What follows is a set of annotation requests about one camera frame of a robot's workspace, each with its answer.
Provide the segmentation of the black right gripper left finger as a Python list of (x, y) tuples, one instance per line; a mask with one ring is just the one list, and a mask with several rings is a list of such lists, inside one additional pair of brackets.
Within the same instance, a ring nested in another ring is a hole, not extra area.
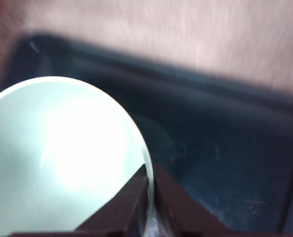
[(141, 237), (148, 207), (148, 178), (142, 165), (121, 190), (81, 223), (78, 237)]

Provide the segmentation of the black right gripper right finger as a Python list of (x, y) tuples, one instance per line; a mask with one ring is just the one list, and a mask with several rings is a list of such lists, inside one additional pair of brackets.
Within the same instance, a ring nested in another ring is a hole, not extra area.
[(190, 197), (159, 163), (155, 165), (155, 209), (162, 237), (231, 237), (233, 231)]

